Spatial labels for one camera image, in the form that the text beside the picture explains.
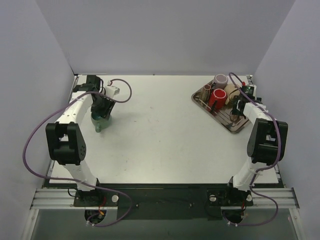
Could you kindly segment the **green ceramic mug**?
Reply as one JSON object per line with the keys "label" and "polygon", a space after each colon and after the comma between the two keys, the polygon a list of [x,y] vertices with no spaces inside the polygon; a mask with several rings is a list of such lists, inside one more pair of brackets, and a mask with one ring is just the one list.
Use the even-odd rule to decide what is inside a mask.
{"label": "green ceramic mug", "polygon": [[91,122],[94,126],[96,133],[100,133],[102,130],[108,128],[112,122],[111,115],[108,115],[106,117],[102,117],[102,116],[91,113],[90,119],[91,119]]}

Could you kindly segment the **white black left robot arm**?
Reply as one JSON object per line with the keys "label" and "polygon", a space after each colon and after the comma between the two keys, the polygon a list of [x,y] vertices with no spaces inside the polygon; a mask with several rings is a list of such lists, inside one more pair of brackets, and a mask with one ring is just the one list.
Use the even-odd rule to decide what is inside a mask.
{"label": "white black left robot arm", "polygon": [[87,146],[80,124],[88,110],[97,133],[110,124],[115,102],[102,96],[102,83],[100,77],[88,75],[85,83],[73,89],[70,106],[56,122],[48,123],[45,127],[50,158],[68,170],[73,179],[79,180],[76,183],[77,189],[86,192],[85,200],[92,206],[102,202],[103,193],[95,188],[98,178],[92,174],[85,161]]}

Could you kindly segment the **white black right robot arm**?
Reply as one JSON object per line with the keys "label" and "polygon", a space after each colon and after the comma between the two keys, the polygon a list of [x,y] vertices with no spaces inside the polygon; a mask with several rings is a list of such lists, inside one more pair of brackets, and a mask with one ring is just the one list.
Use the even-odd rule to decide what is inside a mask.
{"label": "white black right robot arm", "polygon": [[256,179],[266,170],[272,169],[285,154],[289,125],[275,119],[260,101],[238,96],[232,112],[243,116],[253,124],[247,143],[247,160],[241,170],[230,179],[233,187],[223,192],[224,201],[236,204]]}

